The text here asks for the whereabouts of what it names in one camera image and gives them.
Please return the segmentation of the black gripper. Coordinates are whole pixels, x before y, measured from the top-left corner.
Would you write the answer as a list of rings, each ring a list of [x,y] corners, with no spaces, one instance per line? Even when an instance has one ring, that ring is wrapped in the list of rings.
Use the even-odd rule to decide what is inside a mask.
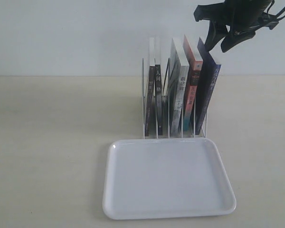
[[[198,5],[193,13],[195,20],[209,21],[209,30],[204,43],[211,51],[219,41],[221,51],[229,51],[234,46],[253,38],[262,27],[273,29],[278,24],[276,15],[266,12],[271,0],[225,0],[221,3]]]

